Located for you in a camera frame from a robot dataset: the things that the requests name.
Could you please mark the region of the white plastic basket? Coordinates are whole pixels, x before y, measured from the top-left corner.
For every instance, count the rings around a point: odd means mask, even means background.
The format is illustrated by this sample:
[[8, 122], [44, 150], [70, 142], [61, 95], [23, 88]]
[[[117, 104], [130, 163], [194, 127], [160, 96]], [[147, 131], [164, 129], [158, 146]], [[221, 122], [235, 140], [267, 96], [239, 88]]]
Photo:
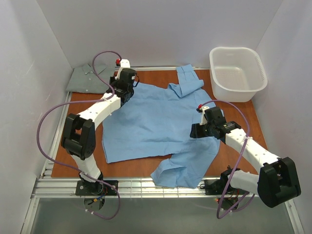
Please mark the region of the white plastic basket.
[[209, 53], [213, 95], [227, 102], [248, 102], [268, 85], [258, 53], [246, 47], [216, 47]]

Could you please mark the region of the folded grey shirt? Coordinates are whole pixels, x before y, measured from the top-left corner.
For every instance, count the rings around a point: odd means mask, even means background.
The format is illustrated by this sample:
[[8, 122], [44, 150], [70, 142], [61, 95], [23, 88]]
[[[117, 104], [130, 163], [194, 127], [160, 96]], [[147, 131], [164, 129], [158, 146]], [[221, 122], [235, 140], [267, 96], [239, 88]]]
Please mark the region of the folded grey shirt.
[[[96, 65], [95, 69], [100, 78], [106, 83], [109, 83], [110, 77], [115, 72], [114, 67], [105, 64]], [[93, 68], [89, 64], [74, 68], [66, 87], [67, 92], [90, 94], [103, 94], [107, 89], [108, 86], [94, 74]]]

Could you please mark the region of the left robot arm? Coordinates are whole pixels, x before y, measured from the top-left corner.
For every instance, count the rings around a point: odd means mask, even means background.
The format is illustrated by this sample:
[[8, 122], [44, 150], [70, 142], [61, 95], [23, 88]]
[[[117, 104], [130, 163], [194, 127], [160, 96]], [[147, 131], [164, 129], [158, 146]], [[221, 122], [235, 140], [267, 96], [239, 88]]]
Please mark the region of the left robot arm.
[[78, 166], [82, 184], [93, 193], [99, 188], [98, 181], [103, 180], [103, 174], [94, 158], [96, 129], [134, 95], [136, 75], [134, 69], [120, 68], [117, 77], [110, 78], [111, 88], [99, 101], [78, 114], [69, 114], [66, 117], [61, 146]]

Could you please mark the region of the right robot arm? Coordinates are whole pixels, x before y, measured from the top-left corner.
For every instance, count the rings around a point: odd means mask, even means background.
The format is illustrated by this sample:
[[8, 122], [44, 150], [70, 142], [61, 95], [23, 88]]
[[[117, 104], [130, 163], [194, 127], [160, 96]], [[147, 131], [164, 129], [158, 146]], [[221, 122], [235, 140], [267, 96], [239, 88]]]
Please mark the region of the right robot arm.
[[233, 148], [254, 167], [256, 174], [237, 168], [228, 168], [220, 179], [206, 185], [206, 190], [220, 194], [223, 190], [243, 190], [260, 197], [273, 208], [301, 195], [295, 163], [289, 157], [281, 158], [260, 146], [234, 121], [227, 122], [219, 107], [199, 105], [201, 122], [192, 125], [190, 137], [214, 137]]

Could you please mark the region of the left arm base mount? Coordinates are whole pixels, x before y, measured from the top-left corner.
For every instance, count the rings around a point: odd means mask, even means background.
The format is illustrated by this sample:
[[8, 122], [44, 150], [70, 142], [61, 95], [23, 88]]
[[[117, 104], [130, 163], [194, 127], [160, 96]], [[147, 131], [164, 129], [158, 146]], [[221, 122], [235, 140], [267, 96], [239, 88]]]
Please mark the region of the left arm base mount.
[[118, 181], [117, 180], [105, 180], [108, 185], [103, 185], [98, 182], [88, 182], [79, 180], [77, 182], [75, 195], [78, 196], [101, 196], [101, 195], [108, 195], [114, 196], [117, 195], [116, 191], [113, 189], [115, 188], [118, 190]]

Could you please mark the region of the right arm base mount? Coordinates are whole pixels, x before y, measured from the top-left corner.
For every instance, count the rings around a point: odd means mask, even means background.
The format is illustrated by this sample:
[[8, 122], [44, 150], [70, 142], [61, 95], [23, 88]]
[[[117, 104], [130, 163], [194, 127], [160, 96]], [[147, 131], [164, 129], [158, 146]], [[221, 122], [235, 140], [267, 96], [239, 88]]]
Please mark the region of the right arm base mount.
[[220, 180], [204, 180], [199, 188], [204, 190], [205, 195], [221, 195], [224, 190], [225, 184]]

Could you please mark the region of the light blue long sleeve shirt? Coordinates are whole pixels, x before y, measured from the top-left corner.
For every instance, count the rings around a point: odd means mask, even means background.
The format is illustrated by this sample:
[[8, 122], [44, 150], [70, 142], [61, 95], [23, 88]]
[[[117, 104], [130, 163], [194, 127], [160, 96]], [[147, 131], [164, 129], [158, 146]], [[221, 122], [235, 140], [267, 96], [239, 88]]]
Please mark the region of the light blue long sleeve shirt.
[[195, 188], [216, 157], [220, 141], [191, 138], [201, 121], [196, 108], [210, 102], [191, 65], [177, 68], [178, 84], [140, 83], [131, 99], [103, 121], [102, 146], [108, 163], [166, 156], [151, 178], [158, 186]]

